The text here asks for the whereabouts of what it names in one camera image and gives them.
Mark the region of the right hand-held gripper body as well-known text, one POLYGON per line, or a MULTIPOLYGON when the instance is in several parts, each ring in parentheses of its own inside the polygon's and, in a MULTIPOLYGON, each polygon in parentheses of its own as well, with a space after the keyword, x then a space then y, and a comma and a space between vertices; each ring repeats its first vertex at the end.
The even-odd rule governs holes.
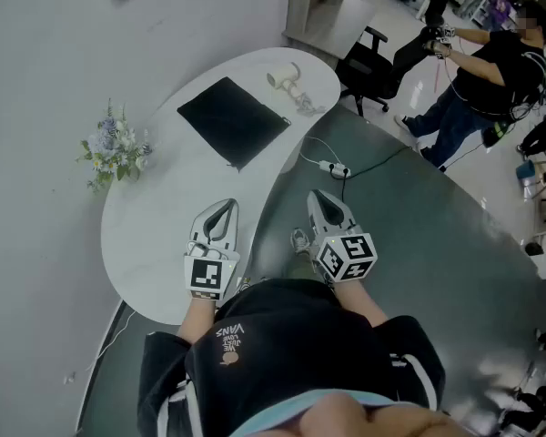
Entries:
POLYGON ((315 261, 333 283, 364 279, 377 262, 377 251, 368 232, 355 229, 317 235, 315 261))

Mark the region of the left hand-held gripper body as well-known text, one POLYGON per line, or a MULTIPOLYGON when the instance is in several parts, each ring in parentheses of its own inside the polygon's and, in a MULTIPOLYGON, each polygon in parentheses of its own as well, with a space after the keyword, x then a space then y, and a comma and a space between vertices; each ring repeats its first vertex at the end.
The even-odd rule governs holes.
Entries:
POLYGON ((190 240, 184 256, 186 288, 193 299, 224 299, 240 255, 200 241, 190 240))

